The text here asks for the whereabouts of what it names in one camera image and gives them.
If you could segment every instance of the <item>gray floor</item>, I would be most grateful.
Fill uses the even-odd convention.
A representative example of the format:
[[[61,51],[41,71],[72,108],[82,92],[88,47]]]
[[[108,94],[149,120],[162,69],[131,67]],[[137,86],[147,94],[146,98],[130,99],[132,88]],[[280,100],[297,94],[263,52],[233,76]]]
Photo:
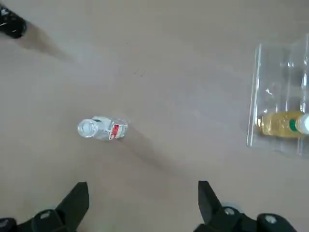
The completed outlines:
[[[193,231],[197,181],[251,217],[309,227],[309,161],[245,145],[254,49],[309,32],[304,0],[5,0],[32,25],[0,39],[0,217],[21,222],[88,181],[80,231]],[[128,119],[125,140],[78,122]]]

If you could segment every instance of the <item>black plastic part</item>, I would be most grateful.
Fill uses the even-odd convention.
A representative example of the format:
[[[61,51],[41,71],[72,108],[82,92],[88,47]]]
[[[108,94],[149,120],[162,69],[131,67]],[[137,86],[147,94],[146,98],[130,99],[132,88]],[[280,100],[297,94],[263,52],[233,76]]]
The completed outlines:
[[[88,185],[79,182],[55,210],[41,211],[20,225],[13,218],[1,218],[0,232],[75,232],[88,208]]]
[[[56,210],[41,211],[31,221],[33,232],[69,232]]]
[[[205,224],[199,225],[195,232],[296,232],[281,216],[260,214],[255,221],[235,208],[222,207],[207,181],[198,183],[198,206]],[[267,216],[273,216],[275,222],[268,222]]]
[[[221,208],[208,223],[208,227],[213,228],[215,231],[233,231],[234,229],[240,228],[240,219],[242,214],[234,208],[229,207],[233,210],[232,215],[225,213],[226,208]]]
[[[16,229],[16,221],[14,218],[1,218],[0,219],[0,232],[9,232]]]
[[[89,208],[89,193],[86,182],[79,182],[57,206],[63,223],[70,232],[76,231]]]
[[[268,216],[276,219],[275,223],[266,220]],[[276,214],[260,214],[257,217],[257,225],[259,232],[296,232],[293,226],[283,217]]]
[[[26,21],[0,4],[0,31],[13,39],[18,39],[25,34],[26,30]]]
[[[198,206],[205,224],[222,208],[208,181],[198,182]]]

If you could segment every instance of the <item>white bottle cap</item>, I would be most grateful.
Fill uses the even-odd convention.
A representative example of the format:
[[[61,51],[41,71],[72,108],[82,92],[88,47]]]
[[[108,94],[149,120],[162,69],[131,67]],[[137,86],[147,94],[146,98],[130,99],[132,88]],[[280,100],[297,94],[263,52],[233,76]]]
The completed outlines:
[[[98,132],[98,123],[92,119],[84,119],[78,125],[78,133],[84,138],[91,138]]]
[[[302,115],[297,120],[297,130],[303,134],[309,134],[309,114]]]

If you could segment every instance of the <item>plastic bottle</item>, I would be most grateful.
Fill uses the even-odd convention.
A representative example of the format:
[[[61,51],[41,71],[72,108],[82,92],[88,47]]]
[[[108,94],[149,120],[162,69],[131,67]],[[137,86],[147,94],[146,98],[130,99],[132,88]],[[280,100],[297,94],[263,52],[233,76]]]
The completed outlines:
[[[78,125],[78,132],[84,138],[112,140],[125,137],[128,123],[117,118],[95,116],[84,119]]]
[[[303,138],[309,134],[309,114],[299,111],[266,114],[257,124],[264,135]]]

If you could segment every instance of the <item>metal bolt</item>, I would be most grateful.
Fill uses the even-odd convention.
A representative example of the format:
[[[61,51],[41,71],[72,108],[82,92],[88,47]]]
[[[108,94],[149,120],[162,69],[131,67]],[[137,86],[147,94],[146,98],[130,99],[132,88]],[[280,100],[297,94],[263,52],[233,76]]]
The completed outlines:
[[[50,211],[47,211],[41,214],[40,219],[48,218],[49,216],[50,216]]]
[[[231,208],[225,208],[224,212],[227,214],[227,215],[234,215],[235,212],[233,209]]]
[[[272,215],[266,215],[265,216],[266,221],[268,221],[270,224],[275,224],[277,222],[277,219]]]

